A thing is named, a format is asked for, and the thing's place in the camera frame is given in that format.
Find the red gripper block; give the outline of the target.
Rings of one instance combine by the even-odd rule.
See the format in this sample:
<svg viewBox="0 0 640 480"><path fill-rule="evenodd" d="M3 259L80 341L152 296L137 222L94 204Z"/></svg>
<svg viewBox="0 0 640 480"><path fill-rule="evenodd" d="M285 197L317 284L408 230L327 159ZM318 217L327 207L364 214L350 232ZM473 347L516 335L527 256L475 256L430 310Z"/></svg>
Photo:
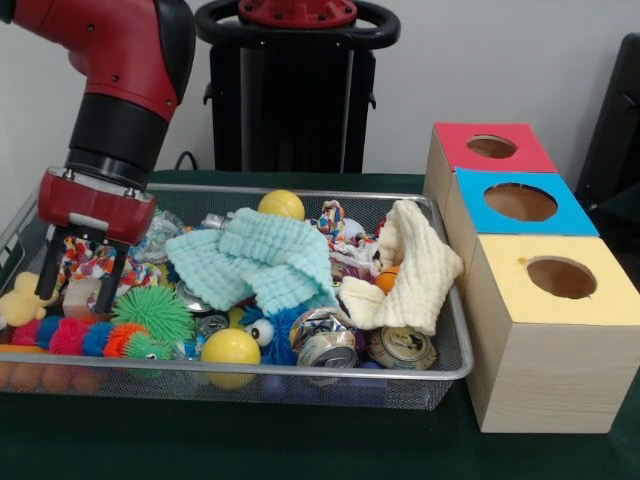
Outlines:
<svg viewBox="0 0 640 480"><path fill-rule="evenodd" d="M110 313L126 264L128 245L138 244L146 234L155 214L156 198L132 187L50 167L39 186L37 210L41 220L57 226L52 230L35 294L39 298L53 295L61 254L60 227L89 227L116 241L111 244L116 252L111 273L101 280L94 306L95 313Z"/></svg>

